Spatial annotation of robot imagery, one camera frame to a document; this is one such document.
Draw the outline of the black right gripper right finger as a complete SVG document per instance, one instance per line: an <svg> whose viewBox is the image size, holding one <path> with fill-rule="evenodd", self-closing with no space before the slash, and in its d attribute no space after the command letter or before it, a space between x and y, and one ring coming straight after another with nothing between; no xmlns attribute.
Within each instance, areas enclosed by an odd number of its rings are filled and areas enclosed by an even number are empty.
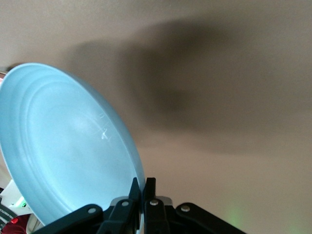
<svg viewBox="0 0 312 234"><path fill-rule="evenodd" d="M244 232L205 209L190 203L174 208L156 196L156 179L144 188L144 232L146 234L243 234Z"/></svg>

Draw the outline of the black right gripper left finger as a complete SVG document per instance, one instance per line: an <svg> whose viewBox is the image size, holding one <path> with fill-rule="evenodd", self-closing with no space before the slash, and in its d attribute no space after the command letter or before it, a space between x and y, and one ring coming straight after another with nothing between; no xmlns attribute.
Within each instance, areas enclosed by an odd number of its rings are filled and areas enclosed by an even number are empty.
<svg viewBox="0 0 312 234"><path fill-rule="evenodd" d="M141 191L133 179L127 198L107 210L89 204L37 230L38 234L135 234L140 228Z"/></svg>

